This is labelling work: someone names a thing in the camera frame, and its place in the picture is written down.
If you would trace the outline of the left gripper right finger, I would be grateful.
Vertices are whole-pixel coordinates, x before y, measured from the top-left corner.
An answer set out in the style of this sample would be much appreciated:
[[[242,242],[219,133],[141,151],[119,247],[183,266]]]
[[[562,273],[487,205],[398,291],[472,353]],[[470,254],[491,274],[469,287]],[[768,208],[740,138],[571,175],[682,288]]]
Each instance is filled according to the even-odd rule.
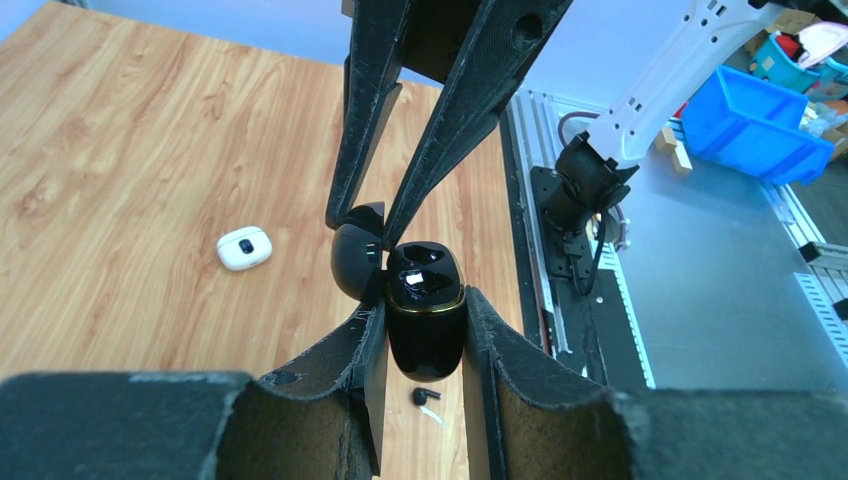
[[[473,479],[843,479],[847,398],[601,386],[465,291]]]

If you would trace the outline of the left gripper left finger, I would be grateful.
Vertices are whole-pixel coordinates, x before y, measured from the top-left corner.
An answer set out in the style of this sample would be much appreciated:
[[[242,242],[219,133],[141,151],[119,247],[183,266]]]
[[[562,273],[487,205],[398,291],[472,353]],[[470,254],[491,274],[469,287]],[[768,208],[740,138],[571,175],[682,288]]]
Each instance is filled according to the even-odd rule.
[[[281,367],[36,372],[1,384],[5,479],[369,479],[380,472],[383,306]]]

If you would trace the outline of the white earbud charging case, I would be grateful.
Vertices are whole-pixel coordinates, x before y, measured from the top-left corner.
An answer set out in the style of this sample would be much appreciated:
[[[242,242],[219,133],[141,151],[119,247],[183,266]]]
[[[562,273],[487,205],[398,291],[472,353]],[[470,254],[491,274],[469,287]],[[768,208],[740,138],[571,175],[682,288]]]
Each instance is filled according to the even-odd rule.
[[[243,271],[268,260],[273,246],[262,228],[246,226],[220,237],[216,243],[216,252],[226,269]]]

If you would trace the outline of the black earbud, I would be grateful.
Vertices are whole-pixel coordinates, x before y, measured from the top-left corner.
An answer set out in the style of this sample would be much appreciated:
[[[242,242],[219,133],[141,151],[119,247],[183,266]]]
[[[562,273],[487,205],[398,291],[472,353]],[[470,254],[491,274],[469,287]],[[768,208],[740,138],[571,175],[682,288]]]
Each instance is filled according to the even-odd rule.
[[[430,399],[440,400],[441,398],[442,394],[440,392],[424,387],[416,387],[411,393],[412,402],[418,407],[425,406]]]

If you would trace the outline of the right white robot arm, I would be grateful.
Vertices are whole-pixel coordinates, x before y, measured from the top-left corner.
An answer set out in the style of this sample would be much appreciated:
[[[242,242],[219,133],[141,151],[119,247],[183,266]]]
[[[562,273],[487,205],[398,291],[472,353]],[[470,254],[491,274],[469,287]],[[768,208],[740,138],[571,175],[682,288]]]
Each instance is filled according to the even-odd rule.
[[[344,63],[343,131],[325,222],[354,203],[409,68],[443,89],[378,228],[394,247],[426,196],[497,126],[569,10],[566,1],[355,1]],[[564,152],[560,226],[622,200],[654,136],[736,49],[774,22],[784,1],[688,1],[661,46],[621,96]]]

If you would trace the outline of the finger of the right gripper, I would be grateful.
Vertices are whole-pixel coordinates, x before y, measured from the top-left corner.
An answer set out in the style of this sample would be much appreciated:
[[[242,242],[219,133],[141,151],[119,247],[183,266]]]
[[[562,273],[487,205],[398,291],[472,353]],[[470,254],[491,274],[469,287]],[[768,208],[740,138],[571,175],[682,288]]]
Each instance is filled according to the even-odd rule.
[[[355,1],[345,62],[344,121],[325,223],[336,229],[353,208],[401,89],[410,1]]]
[[[386,218],[398,244],[426,196],[497,126],[569,1],[483,1],[454,60]]]

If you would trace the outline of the black earbud charging case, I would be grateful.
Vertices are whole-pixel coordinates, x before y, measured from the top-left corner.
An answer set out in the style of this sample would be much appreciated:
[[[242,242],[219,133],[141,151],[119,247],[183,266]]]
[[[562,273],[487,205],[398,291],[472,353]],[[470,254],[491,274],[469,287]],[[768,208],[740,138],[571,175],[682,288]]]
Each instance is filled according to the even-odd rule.
[[[391,351],[408,378],[431,383],[450,376],[463,355],[468,308],[453,253],[436,242],[398,244],[383,258],[384,204],[360,205],[335,228],[331,270],[347,296],[385,303]]]

